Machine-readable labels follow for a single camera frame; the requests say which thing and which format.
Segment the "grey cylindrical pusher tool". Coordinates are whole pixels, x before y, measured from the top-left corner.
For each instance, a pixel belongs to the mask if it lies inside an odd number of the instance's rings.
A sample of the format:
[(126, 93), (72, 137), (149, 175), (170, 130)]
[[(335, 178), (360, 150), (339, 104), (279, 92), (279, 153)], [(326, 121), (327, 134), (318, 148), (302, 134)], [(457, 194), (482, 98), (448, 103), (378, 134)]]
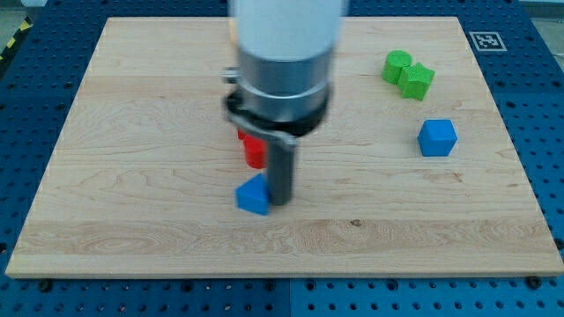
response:
[(289, 203), (293, 196), (295, 149), (267, 143), (266, 178), (270, 202), (276, 206)]

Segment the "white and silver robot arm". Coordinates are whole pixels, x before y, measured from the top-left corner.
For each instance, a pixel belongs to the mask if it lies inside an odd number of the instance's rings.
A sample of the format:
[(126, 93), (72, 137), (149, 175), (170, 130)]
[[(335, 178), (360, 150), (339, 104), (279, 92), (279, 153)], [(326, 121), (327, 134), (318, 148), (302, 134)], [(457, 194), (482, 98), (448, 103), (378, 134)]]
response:
[(293, 196), (298, 139), (327, 113), (334, 51), (345, 0), (233, 0), (236, 61), (226, 69), (233, 85), (225, 99), (227, 119), (267, 143), (270, 201)]

